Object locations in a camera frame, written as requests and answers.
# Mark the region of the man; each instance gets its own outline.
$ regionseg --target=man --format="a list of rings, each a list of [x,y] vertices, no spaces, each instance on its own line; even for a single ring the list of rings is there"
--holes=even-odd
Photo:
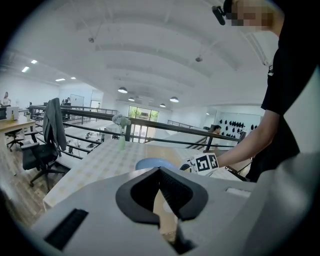
[[[221,126],[220,125],[215,125],[213,127],[213,133],[214,134],[220,134],[221,133]]]
[[[213,132],[212,132],[213,134],[220,134],[221,133],[221,126],[220,125],[214,125],[213,126]],[[206,144],[208,144],[209,143],[209,139],[210,139],[210,137],[207,137],[206,138]],[[218,138],[213,138],[212,139],[212,142],[211,142],[211,145],[213,145],[213,146],[215,146],[213,149],[214,150],[217,150],[218,148],[216,147],[216,145],[219,145],[219,142],[220,142],[220,139],[218,139]]]
[[[279,37],[278,50],[269,67],[268,87],[261,105],[265,114],[260,125],[241,143],[217,158],[219,166],[232,165],[253,156],[247,178],[256,182],[260,174],[275,169],[282,161],[297,155],[299,147],[284,119],[317,64],[315,19],[293,2],[264,0],[226,0],[223,11],[232,24],[269,30]]]

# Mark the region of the patterned tablecloth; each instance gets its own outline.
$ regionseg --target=patterned tablecloth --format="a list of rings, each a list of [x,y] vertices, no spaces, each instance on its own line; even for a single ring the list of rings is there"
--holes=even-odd
[[[136,163],[144,158],[164,158],[180,167],[183,159],[201,152],[196,149],[162,147],[125,142],[125,149],[118,149],[118,140],[105,140],[78,166],[72,168],[43,199],[45,209],[50,209],[87,184],[125,174],[135,170]],[[237,177],[220,168],[211,178],[239,181]]]

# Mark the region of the white panel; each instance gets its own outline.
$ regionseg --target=white panel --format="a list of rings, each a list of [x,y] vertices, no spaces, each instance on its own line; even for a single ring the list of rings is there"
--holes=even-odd
[[[206,116],[206,107],[183,107],[173,110],[172,121],[193,127],[203,128]]]
[[[285,113],[299,149],[303,153],[320,151],[320,69],[317,66],[308,84]]]
[[[80,95],[71,94],[70,96],[71,106],[83,107],[84,100],[85,100],[85,97]]]

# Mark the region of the table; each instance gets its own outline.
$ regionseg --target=table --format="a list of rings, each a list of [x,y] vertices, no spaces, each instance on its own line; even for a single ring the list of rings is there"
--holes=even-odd
[[[19,115],[20,115],[20,113],[23,113],[23,115],[26,116],[26,113],[28,113],[28,112],[29,112],[29,109],[26,109],[26,108],[19,109]]]
[[[119,141],[116,139],[105,140],[104,143],[82,159],[76,167],[72,168],[44,197],[43,205],[45,209],[54,207],[90,183],[134,171],[136,163],[141,159],[164,158],[176,167],[180,167],[182,160],[201,154],[196,149],[163,147],[129,141],[125,142],[124,150],[119,150],[118,143]],[[240,181],[224,167],[208,177],[208,179],[211,178]],[[166,201],[160,192],[157,194],[155,201],[158,203],[154,204],[153,211],[160,216],[161,223],[167,223],[166,226],[161,225],[160,232],[167,234],[174,231],[173,228],[177,226],[175,223],[177,220],[172,212],[164,209]]]
[[[12,157],[9,154],[7,149],[7,140],[6,133],[12,132],[15,130],[22,129],[23,139],[25,140],[25,128],[33,127],[33,130],[36,130],[36,121],[29,120],[25,116],[19,116],[18,120],[0,120],[0,163],[1,166],[6,166],[13,175],[16,175],[16,172],[13,169]]]

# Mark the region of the ceiling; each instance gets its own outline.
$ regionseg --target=ceiling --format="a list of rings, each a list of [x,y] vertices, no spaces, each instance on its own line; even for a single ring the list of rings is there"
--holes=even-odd
[[[176,108],[259,104],[277,38],[221,26],[211,11],[217,4],[222,3],[52,0],[25,22],[10,48],[116,100],[134,97]],[[199,56],[202,62],[196,62]],[[118,93],[119,87],[129,93]],[[180,102],[171,104],[173,96]]]
[[[7,50],[3,53],[0,60],[0,75],[13,74],[30,80],[61,86],[65,84],[78,84],[79,80],[71,79],[67,75],[51,66],[37,61],[35,64],[31,61],[36,60],[25,53],[17,50]],[[22,72],[25,67],[29,67],[26,72]]]

